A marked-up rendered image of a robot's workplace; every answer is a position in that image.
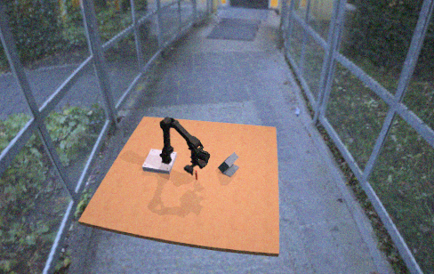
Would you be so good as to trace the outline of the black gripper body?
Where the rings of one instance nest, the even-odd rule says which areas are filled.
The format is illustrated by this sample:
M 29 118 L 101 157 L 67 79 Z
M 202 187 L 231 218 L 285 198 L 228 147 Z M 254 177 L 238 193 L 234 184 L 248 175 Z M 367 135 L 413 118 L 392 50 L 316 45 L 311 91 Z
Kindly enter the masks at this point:
M 192 173 L 193 170 L 194 170 L 193 168 L 196 166 L 196 165 L 195 165 L 195 161 L 197 161 L 197 158 L 193 158 L 193 157 L 191 157 L 191 156 L 190 156 L 190 158 L 191 158 L 190 163 L 192 163 L 192 165 L 186 165 L 186 166 L 183 167 L 183 170 L 184 170 L 185 172 L 187 172 L 187 173 Z

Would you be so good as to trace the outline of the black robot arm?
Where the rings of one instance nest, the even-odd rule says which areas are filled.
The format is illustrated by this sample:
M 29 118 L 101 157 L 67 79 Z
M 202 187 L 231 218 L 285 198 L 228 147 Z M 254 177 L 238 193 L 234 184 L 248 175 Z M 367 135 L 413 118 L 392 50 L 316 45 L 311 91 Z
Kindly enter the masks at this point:
M 191 152 L 191 157 L 197 158 L 195 161 L 195 165 L 197 165 L 200 169 L 204 168 L 208 165 L 208 160 L 210 158 L 210 154 L 207 151 L 204 151 L 203 144 L 200 140 L 192 136 L 180 123 L 178 120 L 175 120 L 173 117 L 166 117 L 159 122 L 160 128 L 163 130 L 164 136 L 164 147 L 162 149 L 162 153 L 159 155 L 162 158 L 162 163 L 169 165 L 173 160 L 171 154 L 173 153 L 173 146 L 171 146 L 171 132 L 170 129 L 173 128 L 186 142 L 189 146 L 189 150 Z M 198 148 L 198 146 L 200 146 Z M 199 159 L 198 159 L 199 158 Z

